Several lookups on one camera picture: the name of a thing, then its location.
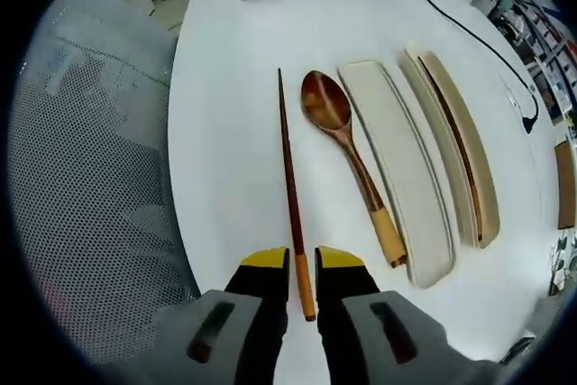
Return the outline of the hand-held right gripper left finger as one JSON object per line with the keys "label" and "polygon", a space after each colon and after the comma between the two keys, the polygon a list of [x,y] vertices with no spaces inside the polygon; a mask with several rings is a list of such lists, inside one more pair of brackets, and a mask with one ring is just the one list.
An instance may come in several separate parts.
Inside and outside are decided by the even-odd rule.
{"label": "hand-held right gripper left finger", "polygon": [[289,249],[244,258],[161,324],[148,367],[155,384],[271,384],[288,327]]}

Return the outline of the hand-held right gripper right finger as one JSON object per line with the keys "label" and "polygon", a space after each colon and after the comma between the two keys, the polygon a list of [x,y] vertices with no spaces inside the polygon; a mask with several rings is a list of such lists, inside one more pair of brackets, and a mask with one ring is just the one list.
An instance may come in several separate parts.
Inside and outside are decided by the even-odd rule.
{"label": "hand-held right gripper right finger", "polygon": [[378,288],[357,256],[315,251],[318,331],[333,384],[451,384],[456,352],[443,327]]}

